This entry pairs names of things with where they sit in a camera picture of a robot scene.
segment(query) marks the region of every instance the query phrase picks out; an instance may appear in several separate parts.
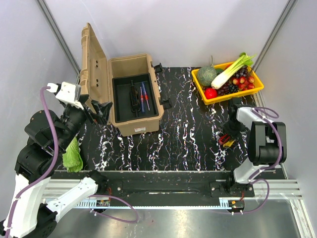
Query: metal floor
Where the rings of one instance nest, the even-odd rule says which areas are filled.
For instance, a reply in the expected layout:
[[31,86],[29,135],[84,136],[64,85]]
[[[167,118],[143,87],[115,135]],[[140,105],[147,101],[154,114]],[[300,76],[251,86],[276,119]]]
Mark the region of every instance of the metal floor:
[[[258,206],[246,201],[247,210]],[[269,200],[249,215],[221,215],[210,210],[139,210],[138,224],[121,223],[73,209],[58,223],[50,238],[299,238],[290,204]],[[134,219],[129,210],[107,214]]]

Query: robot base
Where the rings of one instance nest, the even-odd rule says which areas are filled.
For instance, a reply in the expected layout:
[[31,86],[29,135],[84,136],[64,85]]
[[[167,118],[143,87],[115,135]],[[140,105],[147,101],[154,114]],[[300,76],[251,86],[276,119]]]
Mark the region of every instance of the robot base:
[[211,182],[210,192],[212,197],[254,197],[254,190],[251,184],[238,184],[227,189],[226,182]]

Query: black table surface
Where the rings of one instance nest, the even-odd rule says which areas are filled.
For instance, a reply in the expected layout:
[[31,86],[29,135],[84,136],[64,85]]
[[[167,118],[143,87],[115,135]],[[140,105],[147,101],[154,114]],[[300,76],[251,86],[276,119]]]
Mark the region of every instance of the black table surface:
[[[161,98],[173,108],[164,112],[157,132],[123,137],[112,126],[86,123],[78,134],[84,169],[99,171],[233,170],[247,158],[248,132],[231,148],[218,143],[228,120],[228,101],[206,106],[195,84],[194,68],[164,68],[157,74]],[[243,104],[255,105],[252,96]],[[59,165],[58,170],[65,170]]]

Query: toolbox lid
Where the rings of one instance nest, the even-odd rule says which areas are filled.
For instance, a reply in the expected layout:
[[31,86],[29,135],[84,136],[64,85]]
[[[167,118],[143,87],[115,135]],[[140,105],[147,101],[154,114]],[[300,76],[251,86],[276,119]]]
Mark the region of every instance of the toolbox lid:
[[110,101],[107,59],[89,23],[81,32],[83,50],[80,71],[81,95],[89,95],[86,105],[95,112],[91,100],[99,103]]

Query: gray wall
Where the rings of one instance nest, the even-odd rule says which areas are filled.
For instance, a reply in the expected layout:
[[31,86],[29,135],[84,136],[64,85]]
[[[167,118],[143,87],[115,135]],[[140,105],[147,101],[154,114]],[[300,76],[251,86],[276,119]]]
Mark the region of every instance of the gray wall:
[[287,0],[46,0],[81,65],[90,22],[108,59],[140,53],[163,66],[202,66],[258,54]]
[[298,1],[257,74],[266,106],[287,126],[289,175],[296,178],[317,231],[317,1]]
[[[0,220],[14,191],[14,166],[26,145],[24,127],[42,109],[39,90],[48,82],[75,81],[76,75],[34,0],[0,1]],[[53,94],[48,106],[61,113]]]

